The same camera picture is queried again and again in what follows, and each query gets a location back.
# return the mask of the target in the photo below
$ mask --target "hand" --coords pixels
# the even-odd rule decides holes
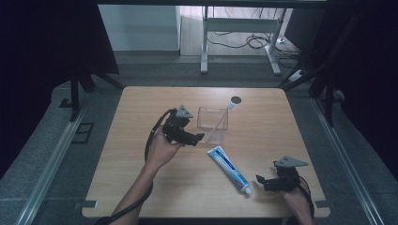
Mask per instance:
[[[300,177],[300,185],[307,191],[310,189],[304,179]],[[279,191],[282,198],[286,202],[289,209],[295,215],[298,223],[301,225],[313,225],[315,224],[313,217],[311,216],[310,206],[305,198],[304,194],[296,187],[292,191]]]
[[[168,143],[161,131],[161,127],[159,127],[155,131],[152,144],[149,147],[146,165],[156,170],[160,169],[176,155],[176,152],[182,146],[184,146],[184,144],[179,142]]]

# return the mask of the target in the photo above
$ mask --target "white wall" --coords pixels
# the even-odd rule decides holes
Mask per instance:
[[[99,11],[114,51],[179,50],[179,7],[99,5]]]

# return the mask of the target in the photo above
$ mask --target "dark curtain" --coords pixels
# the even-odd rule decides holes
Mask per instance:
[[[1,175],[35,130],[53,89],[76,73],[118,74],[94,1],[0,3]]]
[[[397,11],[393,1],[372,1],[334,72],[344,112],[398,179]]]

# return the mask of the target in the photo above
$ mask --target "transparent container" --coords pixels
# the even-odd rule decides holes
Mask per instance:
[[[222,144],[228,129],[228,110],[200,107],[197,126],[205,137],[200,143]]]

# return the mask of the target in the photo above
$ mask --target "table surface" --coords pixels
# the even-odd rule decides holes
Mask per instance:
[[[144,203],[144,218],[284,218],[291,216],[281,197],[265,192],[255,175],[276,178],[274,160],[290,156],[309,163],[298,167],[311,188],[313,200],[325,196],[299,133],[283,90],[276,88],[126,87],[103,147],[83,208],[86,217],[110,216],[144,165],[147,137],[169,109],[184,105],[193,119],[186,126],[197,130],[199,107],[226,108],[231,97],[242,102],[228,114],[222,144],[228,157],[250,182],[253,194],[239,191],[207,151],[214,144],[185,146],[154,180]],[[327,217],[329,208],[316,208],[316,217]]]

